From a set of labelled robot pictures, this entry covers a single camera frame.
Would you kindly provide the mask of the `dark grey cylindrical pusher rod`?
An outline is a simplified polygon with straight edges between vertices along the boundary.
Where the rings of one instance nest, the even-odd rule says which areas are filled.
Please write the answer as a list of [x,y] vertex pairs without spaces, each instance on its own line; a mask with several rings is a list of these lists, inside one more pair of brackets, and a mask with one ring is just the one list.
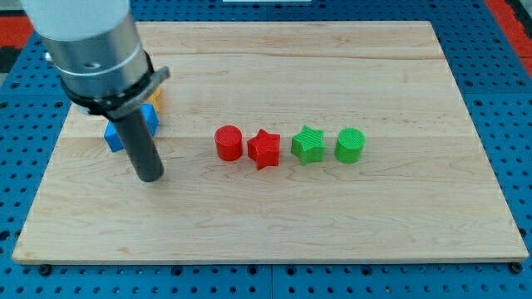
[[143,182],[159,179],[164,166],[141,108],[112,121],[112,124],[138,178]]

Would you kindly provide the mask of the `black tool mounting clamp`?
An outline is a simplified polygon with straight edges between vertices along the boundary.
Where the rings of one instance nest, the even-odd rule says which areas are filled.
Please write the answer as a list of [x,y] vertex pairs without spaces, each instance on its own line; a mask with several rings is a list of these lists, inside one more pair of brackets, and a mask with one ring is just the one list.
[[111,121],[122,120],[157,93],[160,85],[170,78],[170,68],[153,69],[150,56],[144,52],[148,70],[132,86],[123,91],[113,91],[108,96],[83,96],[61,80],[62,88],[73,104],[88,115],[101,115]]

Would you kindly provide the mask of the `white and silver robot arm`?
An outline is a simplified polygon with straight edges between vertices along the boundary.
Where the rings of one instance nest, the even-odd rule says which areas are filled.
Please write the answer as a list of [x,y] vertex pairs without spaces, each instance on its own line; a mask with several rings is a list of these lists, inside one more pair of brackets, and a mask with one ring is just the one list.
[[164,166],[141,106],[170,78],[153,67],[128,0],[22,0],[22,8],[59,72],[62,89],[88,115],[115,127],[130,162],[144,182]]

